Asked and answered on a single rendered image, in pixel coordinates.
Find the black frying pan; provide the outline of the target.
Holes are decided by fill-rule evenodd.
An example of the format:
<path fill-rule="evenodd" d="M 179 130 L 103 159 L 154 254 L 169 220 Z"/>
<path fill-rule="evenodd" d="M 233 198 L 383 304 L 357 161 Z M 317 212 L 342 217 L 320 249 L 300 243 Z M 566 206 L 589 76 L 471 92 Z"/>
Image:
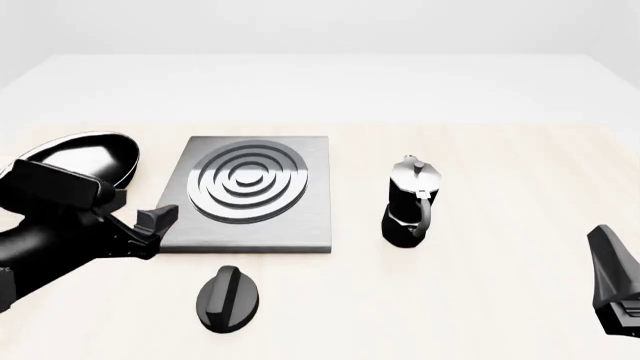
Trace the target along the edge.
<path fill-rule="evenodd" d="M 111 131 L 67 135 L 18 157 L 94 176 L 121 190 L 133 179 L 139 158 L 139 146 L 131 137 Z"/>

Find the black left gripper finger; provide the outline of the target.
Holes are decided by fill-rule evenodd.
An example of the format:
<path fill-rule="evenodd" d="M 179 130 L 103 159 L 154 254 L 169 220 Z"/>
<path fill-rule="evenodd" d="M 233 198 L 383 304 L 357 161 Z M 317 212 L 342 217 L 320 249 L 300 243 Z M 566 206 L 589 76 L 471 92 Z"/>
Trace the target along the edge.
<path fill-rule="evenodd" d="M 136 245 L 152 245 L 161 242 L 167 231 L 179 217 L 179 206 L 168 205 L 152 210 L 138 210 L 133 227 Z"/>

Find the grey stove plate with rings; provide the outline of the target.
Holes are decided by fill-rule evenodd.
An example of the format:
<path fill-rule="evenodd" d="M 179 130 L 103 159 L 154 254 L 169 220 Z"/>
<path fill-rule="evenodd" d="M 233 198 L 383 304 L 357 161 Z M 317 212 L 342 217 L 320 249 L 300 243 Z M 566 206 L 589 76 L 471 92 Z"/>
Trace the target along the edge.
<path fill-rule="evenodd" d="M 179 218 L 160 251 L 328 254 L 329 140 L 190 137 L 159 200 Z"/>

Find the black and silver moka pot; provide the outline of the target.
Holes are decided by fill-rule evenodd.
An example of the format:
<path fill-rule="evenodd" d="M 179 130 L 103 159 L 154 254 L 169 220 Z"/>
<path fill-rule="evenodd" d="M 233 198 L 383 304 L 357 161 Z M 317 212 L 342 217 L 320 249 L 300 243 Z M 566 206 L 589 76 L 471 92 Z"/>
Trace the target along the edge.
<path fill-rule="evenodd" d="M 381 221 L 381 233 L 387 242 L 398 248 L 416 248 L 425 239 L 441 180 L 431 164 L 414 155 L 405 155 L 394 164 Z"/>

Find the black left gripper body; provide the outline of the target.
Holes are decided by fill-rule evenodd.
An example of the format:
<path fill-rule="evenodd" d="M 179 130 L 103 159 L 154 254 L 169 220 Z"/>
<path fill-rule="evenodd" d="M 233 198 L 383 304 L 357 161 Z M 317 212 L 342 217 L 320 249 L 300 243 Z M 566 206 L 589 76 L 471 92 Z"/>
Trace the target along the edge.
<path fill-rule="evenodd" d="M 128 227 L 114 215 L 104 216 L 105 240 L 99 246 L 99 258 L 134 257 L 150 260 L 159 251 L 161 236 L 156 230 L 157 215 L 139 210 L 134 227 Z"/>

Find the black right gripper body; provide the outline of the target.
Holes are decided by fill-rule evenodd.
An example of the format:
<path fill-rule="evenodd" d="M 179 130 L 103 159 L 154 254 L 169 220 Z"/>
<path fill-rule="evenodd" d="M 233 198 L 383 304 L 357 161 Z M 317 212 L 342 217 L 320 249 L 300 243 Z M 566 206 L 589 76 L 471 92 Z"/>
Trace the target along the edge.
<path fill-rule="evenodd" d="M 640 296 L 613 301 L 593 296 L 595 314 L 607 335 L 640 338 Z"/>

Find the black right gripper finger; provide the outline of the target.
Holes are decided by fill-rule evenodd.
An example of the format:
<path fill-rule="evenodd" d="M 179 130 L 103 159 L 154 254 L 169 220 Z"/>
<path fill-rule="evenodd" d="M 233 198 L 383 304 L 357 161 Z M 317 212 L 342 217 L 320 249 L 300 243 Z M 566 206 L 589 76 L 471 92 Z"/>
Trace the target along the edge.
<path fill-rule="evenodd" d="M 594 307 L 640 299 L 640 263 L 606 224 L 591 230 L 588 244 L 594 269 Z"/>

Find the round black stove knob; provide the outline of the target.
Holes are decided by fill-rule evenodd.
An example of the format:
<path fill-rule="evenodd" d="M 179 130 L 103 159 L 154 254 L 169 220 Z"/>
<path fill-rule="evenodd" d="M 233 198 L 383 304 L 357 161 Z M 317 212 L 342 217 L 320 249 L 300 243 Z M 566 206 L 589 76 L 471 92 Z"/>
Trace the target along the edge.
<path fill-rule="evenodd" d="M 236 266 L 222 266 L 204 284 L 196 299 L 196 315 L 206 329 L 217 334 L 247 326 L 259 308 L 257 285 Z"/>

